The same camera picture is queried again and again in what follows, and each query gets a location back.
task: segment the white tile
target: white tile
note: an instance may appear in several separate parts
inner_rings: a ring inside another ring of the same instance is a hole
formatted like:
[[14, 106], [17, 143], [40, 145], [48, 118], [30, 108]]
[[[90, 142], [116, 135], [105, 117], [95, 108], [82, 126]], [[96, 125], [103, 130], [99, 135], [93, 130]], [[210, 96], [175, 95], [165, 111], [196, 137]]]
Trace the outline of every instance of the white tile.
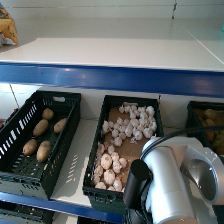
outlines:
[[0, 119], [7, 119], [17, 109], [16, 101], [12, 93], [1, 93]]

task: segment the garlic bulb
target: garlic bulb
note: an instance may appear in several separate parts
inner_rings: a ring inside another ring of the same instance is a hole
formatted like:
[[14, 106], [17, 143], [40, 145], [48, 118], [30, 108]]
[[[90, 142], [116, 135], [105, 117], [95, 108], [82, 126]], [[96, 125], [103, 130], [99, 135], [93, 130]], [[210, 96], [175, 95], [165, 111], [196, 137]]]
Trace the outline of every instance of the garlic bulb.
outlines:
[[127, 126], [126, 129], [125, 129], [125, 134], [127, 137], [131, 137], [132, 135], [132, 129], [130, 126]]
[[128, 106], [124, 107], [124, 111], [125, 111], [125, 113], [129, 113], [129, 111], [130, 111], [130, 106], [128, 105]]
[[138, 111], [141, 113], [141, 112], [145, 112], [145, 107], [139, 107], [138, 108]]
[[150, 115], [150, 116], [154, 116], [154, 114], [155, 114], [155, 110], [154, 110], [154, 108], [153, 108], [152, 106], [148, 106], [148, 107], [146, 108], [146, 113], [147, 113], [148, 115]]
[[107, 188], [108, 191], [116, 191], [115, 188], [113, 186], [110, 186]]
[[114, 139], [114, 145], [121, 146], [122, 145], [122, 139], [120, 137], [117, 137]]
[[101, 165], [97, 166], [97, 168], [94, 170], [94, 175], [102, 176], [103, 174], [103, 167]]
[[156, 121], [156, 119], [153, 116], [149, 116], [148, 118], [149, 123]]
[[119, 133], [119, 137], [122, 139], [122, 140], [125, 140], [126, 139], [126, 134], [121, 132]]
[[109, 125], [109, 128], [111, 128], [111, 129], [114, 128], [114, 122], [113, 121], [109, 121], [108, 125]]
[[119, 162], [120, 162], [122, 168], [125, 168], [127, 166], [127, 160], [125, 158], [120, 158]]
[[140, 118], [139, 123], [143, 126], [146, 127], [148, 126], [148, 119]]
[[134, 110], [134, 113], [136, 114], [136, 117], [139, 117], [140, 116], [140, 113], [138, 110]]
[[120, 125], [118, 123], [114, 124], [114, 129], [118, 130], [119, 127], [120, 127]]
[[124, 119], [123, 125], [127, 126], [129, 124], [130, 120]]
[[137, 132], [135, 133], [135, 139], [136, 139], [136, 140], [140, 141], [140, 140], [142, 140], [142, 137], [143, 137], [143, 134], [142, 134], [141, 131], [137, 131]]
[[107, 170], [106, 172], [104, 172], [104, 181], [108, 184], [108, 185], [112, 185], [115, 181], [115, 174], [113, 172], [113, 170]]
[[110, 155], [107, 153], [103, 154], [101, 158], [101, 166], [105, 169], [108, 170], [112, 164], [112, 158]]
[[111, 158], [112, 158], [113, 161], [115, 161], [115, 160], [119, 160], [119, 155], [118, 155], [118, 153], [117, 153], [117, 152], [113, 152], [113, 153], [111, 154]]
[[115, 148], [113, 145], [110, 145], [107, 149], [108, 153], [111, 155], [114, 151], [115, 151]]
[[122, 124], [123, 124], [123, 120], [122, 120], [120, 117], [118, 117], [118, 119], [117, 119], [117, 123], [118, 123], [119, 125], [122, 125]]
[[109, 124], [107, 121], [104, 121], [103, 126], [102, 126], [102, 132], [105, 135], [109, 131]]
[[148, 116], [148, 114], [147, 113], [145, 113], [145, 112], [141, 112], [140, 113], [140, 118], [142, 118], [142, 119], [147, 119], [149, 116]]
[[114, 171], [114, 173], [120, 173], [121, 168], [122, 168], [122, 166], [121, 166], [120, 162], [118, 160], [115, 160], [113, 162], [113, 171]]
[[139, 121], [138, 121], [138, 119], [131, 119], [131, 120], [130, 120], [130, 124], [131, 124], [134, 128], [137, 128], [138, 125], [139, 125]]
[[133, 128], [133, 130], [132, 130], [132, 134], [135, 136], [135, 133], [138, 131], [138, 129], [137, 128]]
[[101, 143], [98, 143], [98, 150], [100, 151], [101, 154], [103, 154], [105, 151], [104, 145]]
[[121, 132], [121, 133], [123, 133], [123, 132], [125, 131], [125, 128], [126, 128], [126, 126], [121, 125], [121, 126], [118, 128], [118, 131]]
[[124, 113], [124, 106], [122, 105], [121, 107], [119, 107], [119, 111], [120, 111], [120, 113]]
[[143, 132], [143, 130], [144, 130], [143, 125], [140, 124], [140, 125], [137, 127], [137, 130]]
[[106, 185], [103, 182], [99, 182], [96, 184], [95, 188], [106, 190]]
[[94, 175], [93, 175], [93, 184], [94, 184], [94, 186], [95, 186], [97, 183], [99, 183], [99, 182], [100, 182], [100, 176], [97, 175], [97, 174], [94, 174]]
[[156, 122], [155, 122], [155, 121], [151, 122], [151, 123], [149, 124], [149, 127], [150, 127], [150, 129], [151, 129], [152, 131], [156, 131], [156, 129], [157, 129], [157, 124], [156, 124]]
[[153, 131], [150, 128], [145, 128], [143, 134], [146, 138], [151, 138], [153, 135]]
[[135, 118], [136, 118], [136, 113], [130, 110], [130, 119], [135, 119]]
[[135, 105], [132, 105], [132, 106], [130, 107], [130, 109], [134, 111], [134, 110], [137, 110], [137, 107], [136, 107]]
[[114, 129], [114, 130], [112, 131], [112, 136], [113, 136], [114, 138], [116, 138], [116, 137], [118, 137], [118, 135], [119, 135], [119, 131], [118, 131], [117, 129]]
[[122, 189], [122, 183], [120, 180], [115, 180], [114, 183], [113, 183], [113, 186], [115, 188], [116, 191], [121, 191]]

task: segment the white wall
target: white wall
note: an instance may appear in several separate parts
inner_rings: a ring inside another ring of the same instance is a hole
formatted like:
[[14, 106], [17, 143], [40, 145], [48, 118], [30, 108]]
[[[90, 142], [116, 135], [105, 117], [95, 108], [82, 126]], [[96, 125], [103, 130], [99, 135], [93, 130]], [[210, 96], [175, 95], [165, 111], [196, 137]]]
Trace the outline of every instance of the white wall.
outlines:
[[223, 0], [1, 0], [14, 18], [223, 18]]

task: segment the shelf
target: shelf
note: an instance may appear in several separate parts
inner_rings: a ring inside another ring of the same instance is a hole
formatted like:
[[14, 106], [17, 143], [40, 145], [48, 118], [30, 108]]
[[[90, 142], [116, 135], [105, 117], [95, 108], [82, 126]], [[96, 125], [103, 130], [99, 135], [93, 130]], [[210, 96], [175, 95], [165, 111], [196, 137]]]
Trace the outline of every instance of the shelf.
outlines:
[[222, 98], [220, 24], [206, 19], [17, 19], [19, 45], [0, 49], [0, 81]]
[[[63, 219], [67, 220], [66, 224], [70, 224], [70, 221], [74, 220], [73, 216], [82, 216], [121, 224], [121, 215], [93, 210], [88, 197], [82, 193], [84, 172], [97, 123], [96, 120], [81, 119], [49, 201], [3, 192], [0, 192], [0, 200], [64, 213], [55, 216], [54, 221], [56, 223], [58, 220]], [[168, 134], [175, 130], [177, 129], [164, 128], [164, 133]], [[183, 178], [198, 223], [217, 224], [212, 206], [203, 201], [197, 187], [189, 179]]]

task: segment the shelving unit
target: shelving unit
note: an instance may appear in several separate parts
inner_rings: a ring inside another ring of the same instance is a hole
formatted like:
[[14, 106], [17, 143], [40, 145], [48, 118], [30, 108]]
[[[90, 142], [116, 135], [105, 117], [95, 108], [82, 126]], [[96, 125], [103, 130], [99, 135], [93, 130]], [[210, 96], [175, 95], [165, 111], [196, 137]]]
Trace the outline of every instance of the shelving unit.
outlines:
[[[140, 6], [136, 6], [134, 1], [131, 2], [130, 7], [125, 1], [121, 1], [117, 8], [111, 2], [112, 6], [109, 3], [109, 6], [98, 5], [98, 8], [92, 5], [91, 9], [82, 6], [81, 16], [80, 6], [74, 10], [60, 8], [61, 1], [55, 1], [58, 7], [55, 9], [50, 3], [41, 8], [38, 3], [25, 0], [22, 3], [3, 1], [12, 15], [20, 13], [16, 18], [19, 44], [0, 49], [0, 82], [223, 100], [224, 33], [221, 27], [224, 18], [220, 13], [223, 3], [217, 0], [212, 6], [218, 9], [217, 18], [200, 18], [196, 11], [193, 19], [182, 18], [178, 11], [177, 17], [171, 19], [175, 1], [167, 1], [165, 6], [161, 6], [162, 1], [158, 7], [154, 5], [156, 9], [160, 7], [160, 13], [164, 12], [163, 17], [153, 12], [153, 3], [145, 6], [145, 2], [140, 1]], [[185, 3], [180, 0], [177, 3], [184, 12]], [[134, 16], [128, 13], [122, 16], [125, 7], [134, 10]], [[88, 17], [88, 12], [93, 12], [90, 14], [92, 18]], [[0, 200], [121, 223], [120, 215], [92, 210], [88, 198], [82, 194], [83, 175], [96, 124], [96, 120], [81, 119], [50, 201], [6, 193], [0, 193]], [[82, 135], [88, 136], [85, 145], [79, 141]], [[79, 169], [74, 169], [75, 179], [71, 177], [68, 181], [69, 165], [75, 156]], [[210, 218], [209, 223], [215, 223], [214, 217]]]

